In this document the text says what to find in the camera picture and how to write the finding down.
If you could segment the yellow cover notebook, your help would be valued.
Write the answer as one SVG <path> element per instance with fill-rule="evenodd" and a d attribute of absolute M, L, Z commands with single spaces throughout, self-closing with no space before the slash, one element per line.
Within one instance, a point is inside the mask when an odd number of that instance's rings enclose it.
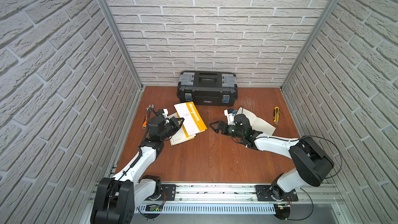
<path fill-rule="evenodd" d="M 207 126 L 193 102 L 175 104 L 174 108 L 178 117 L 184 119 L 182 129 L 186 137 L 195 136 L 207 130 Z"/>
<path fill-rule="evenodd" d="M 186 115 L 183 116 L 183 118 L 187 120 L 188 123 L 184 121 L 181 129 L 171 137 L 170 142 L 172 146 L 189 141 L 196 136 L 196 129 L 194 127 L 192 117 L 190 115 Z"/>

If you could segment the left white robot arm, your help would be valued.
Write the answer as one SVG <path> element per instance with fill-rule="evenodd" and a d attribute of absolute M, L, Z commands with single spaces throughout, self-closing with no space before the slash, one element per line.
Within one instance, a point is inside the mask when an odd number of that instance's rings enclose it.
<path fill-rule="evenodd" d="M 183 123 L 183 118 L 168 117 L 166 109 L 147 109 L 147 127 L 137 154 L 120 172 L 104 177 L 97 186 L 90 216 L 92 224 L 129 224 L 144 200 L 161 195 L 161 179 L 144 172 L 159 157 L 164 142 Z"/>

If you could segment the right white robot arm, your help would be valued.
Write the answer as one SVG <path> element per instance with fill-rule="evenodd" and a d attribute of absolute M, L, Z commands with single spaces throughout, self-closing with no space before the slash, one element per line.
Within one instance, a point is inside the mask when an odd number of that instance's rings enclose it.
<path fill-rule="evenodd" d="M 227 121 L 209 125 L 216 133 L 230 136 L 237 144 L 249 149 L 272 152 L 293 161 L 295 168 L 278 176 L 269 188 L 274 200 L 286 200 L 290 193 L 302 186 L 319 187 L 325 179 L 332 177 L 334 161 L 314 141 L 314 136 L 296 139 L 275 136 L 273 125 L 244 108 L 229 108 L 224 114 Z"/>

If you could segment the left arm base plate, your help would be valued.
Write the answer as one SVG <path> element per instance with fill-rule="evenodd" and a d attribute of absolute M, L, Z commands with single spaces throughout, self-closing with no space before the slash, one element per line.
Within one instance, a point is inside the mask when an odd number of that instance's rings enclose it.
<path fill-rule="evenodd" d="M 176 188 L 176 184 L 162 184 L 160 194 L 156 197 L 148 197 L 146 201 L 174 201 Z"/>

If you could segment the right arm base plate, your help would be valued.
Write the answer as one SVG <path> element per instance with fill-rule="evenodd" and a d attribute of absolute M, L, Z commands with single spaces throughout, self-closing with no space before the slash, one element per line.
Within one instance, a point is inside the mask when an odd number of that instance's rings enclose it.
<path fill-rule="evenodd" d="M 255 185 L 255 190 L 259 202 L 297 202 L 299 200 L 294 189 L 290 192 L 284 192 L 278 186 Z"/>

